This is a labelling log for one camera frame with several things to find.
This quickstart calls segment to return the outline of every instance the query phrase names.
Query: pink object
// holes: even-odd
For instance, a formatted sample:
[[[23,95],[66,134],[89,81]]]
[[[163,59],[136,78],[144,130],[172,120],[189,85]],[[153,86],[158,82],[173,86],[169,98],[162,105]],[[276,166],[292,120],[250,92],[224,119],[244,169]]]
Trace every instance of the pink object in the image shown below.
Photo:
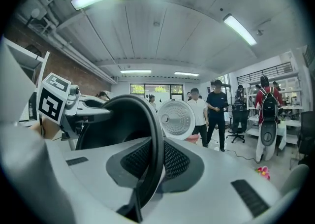
[[[196,142],[198,141],[198,138],[199,138],[198,134],[197,135],[191,135],[185,141],[196,144]]]
[[[270,180],[270,175],[269,175],[269,169],[266,166],[263,167],[258,167],[256,170],[256,172],[258,172],[261,176],[263,176],[264,178]]]

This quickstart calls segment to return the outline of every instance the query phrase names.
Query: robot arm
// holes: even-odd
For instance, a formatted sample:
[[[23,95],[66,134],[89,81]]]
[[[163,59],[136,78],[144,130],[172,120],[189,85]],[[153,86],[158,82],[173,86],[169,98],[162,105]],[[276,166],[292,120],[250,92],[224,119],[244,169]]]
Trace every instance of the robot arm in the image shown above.
[[[77,85],[50,73],[39,87],[36,108],[40,115],[59,126],[65,138],[75,139],[83,124],[98,123],[111,117],[109,110],[101,108],[103,104],[103,100],[82,95]]]

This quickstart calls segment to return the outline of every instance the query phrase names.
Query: man in black shirt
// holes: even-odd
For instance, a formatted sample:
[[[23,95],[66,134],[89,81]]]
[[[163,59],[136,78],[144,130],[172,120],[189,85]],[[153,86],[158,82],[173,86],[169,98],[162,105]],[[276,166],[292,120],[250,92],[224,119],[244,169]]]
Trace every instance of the man in black shirt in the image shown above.
[[[188,101],[192,99],[191,92],[187,92]]]
[[[228,106],[227,96],[221,92],[222,82],[220,80],[215,81],[215,89],[208,94],[207,106],[209,110],[209,128],[207,132],[208,143],[211,140],[213,130],[216,124],[219,128],[220,138],[220,150],[224,152],[224,132],[225,132],[225,119],[224,119],[224,107]]]

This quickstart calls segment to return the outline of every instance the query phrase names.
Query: black backpack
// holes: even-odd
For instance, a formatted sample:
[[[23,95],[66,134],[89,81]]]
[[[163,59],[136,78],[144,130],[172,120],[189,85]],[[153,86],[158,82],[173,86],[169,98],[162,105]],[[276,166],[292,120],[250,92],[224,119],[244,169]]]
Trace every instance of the black backpack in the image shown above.
[[[260,89],[263,94],[261,112],[264,120],[275,120],[278,112],[278,102],[274,97],[274,88],[270,88],[267,93],[264,89]]]

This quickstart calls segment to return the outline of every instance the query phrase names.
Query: office chair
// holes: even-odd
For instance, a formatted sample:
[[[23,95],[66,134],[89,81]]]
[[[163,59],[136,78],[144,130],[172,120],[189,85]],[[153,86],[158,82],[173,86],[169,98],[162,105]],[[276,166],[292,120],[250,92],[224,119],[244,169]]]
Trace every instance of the office chair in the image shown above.
[[[231,124],[231,119],[230,119],[231,129],[228,131],[229,133],[232,133],[232,134],[226,136],[226,139],[229,136],[234,136],[232,143],[234,143],[234,140],[236,138],[242,139],[243,143],[245,143],[245,139],[244,139],[245,135],[241,135],[241,134],[246,131],[248,114],[249,114],[249,110],[244,110],[244,111],[233,110],[232,111],[233,124]]]
[[[299,153],[309,155],[315,146],[314,112],[301,113],[301,128],[298,135]]]

